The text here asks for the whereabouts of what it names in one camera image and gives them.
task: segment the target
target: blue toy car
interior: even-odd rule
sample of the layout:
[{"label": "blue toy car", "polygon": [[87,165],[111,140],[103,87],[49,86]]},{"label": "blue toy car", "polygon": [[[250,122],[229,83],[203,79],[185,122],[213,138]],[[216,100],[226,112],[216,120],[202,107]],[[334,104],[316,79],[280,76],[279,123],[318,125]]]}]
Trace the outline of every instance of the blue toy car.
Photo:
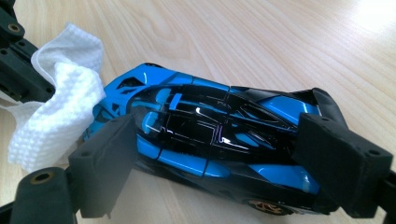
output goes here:
[{"label": "blue toy car", "polygon": [[273,215],[329,214],[337,205],[290,155],[301,113],[346,125],[332,97],[229,87],[144,63],[105,88],[85,137],[133,114],[135,168]]}]

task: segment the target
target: car wheel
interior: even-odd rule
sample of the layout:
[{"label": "car wheel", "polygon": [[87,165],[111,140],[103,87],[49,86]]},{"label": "car wheel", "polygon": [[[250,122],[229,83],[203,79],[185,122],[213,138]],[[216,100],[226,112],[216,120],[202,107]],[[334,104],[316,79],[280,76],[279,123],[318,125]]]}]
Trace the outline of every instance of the car wheel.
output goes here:
[{"label": "car wheel", "polygon": [[268,203],[263,200],[249,199],[246,200],[246,204],[256,210],[275,216],[285,216],[293,213],[285,207],[274,203]]}]

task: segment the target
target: wood grain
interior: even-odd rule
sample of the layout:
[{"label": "wood grain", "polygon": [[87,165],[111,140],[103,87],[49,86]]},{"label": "wood grain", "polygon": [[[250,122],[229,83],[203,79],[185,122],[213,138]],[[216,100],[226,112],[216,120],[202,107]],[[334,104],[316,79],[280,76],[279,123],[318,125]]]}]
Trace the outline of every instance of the wood grain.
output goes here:
[{"label": "wood grain", "polygon": [[[280,91],[320,87],[350,129],[396,154],[396,6],[384,1],[17,0],[38,47],[67,22],[105,46],[104,84],[144,62],[228,85]],[[0,204],[24,173],[7,163],[15,129],[0,111]],[[330,216],[272,217],[168,180],[131,173],[113,218],[79,223],[381,223]]]}]

